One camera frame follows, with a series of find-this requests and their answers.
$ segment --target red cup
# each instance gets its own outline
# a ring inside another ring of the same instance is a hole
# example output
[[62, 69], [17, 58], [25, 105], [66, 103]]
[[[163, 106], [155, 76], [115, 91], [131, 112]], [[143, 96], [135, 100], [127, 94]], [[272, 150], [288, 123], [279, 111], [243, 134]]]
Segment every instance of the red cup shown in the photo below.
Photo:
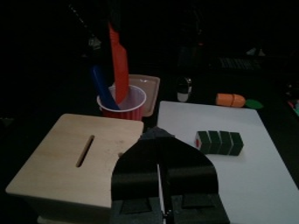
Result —
[[[116, 86], [109, 87], [108, 90], [115, 98]], [[140, 87], [129, 85], [125, 99], [117, 104], [120, 110], [104, 107], [99, 97], [97, 105], [104, 117], [141, 121], [145, 105], [145, 91]]]

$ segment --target green and black block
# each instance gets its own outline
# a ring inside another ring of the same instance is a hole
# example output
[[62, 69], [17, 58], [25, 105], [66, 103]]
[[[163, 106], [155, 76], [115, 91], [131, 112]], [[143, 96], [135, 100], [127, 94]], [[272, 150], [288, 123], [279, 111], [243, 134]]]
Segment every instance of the green and black block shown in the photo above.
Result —
[[203, 154], [209, 153], [211, 139], [207, 131], [200, 130], [196, 132], [195, 145]]
[[209, 130], [209, 154], [219, 154], [220, 150], [220, 135], [216, 130]]
[[231, 150], [229, 150], [229, 155], [231, 156], [237, 156], [241, 149], [243, 149], [243, 146], [244, 146], [240, 134], [237, 132], [229, 132], [229, 138], [231, 138], [231, 141], [232, 141], [232, 147], [231, 147]]
[[219, 132], [219, 138], [220, 138], [219, 154], [220, 155], [228, 155], [229, 150], [231, 150], [231, 146], [232, 146], [229, 133], [227, 131], [221, 130]]

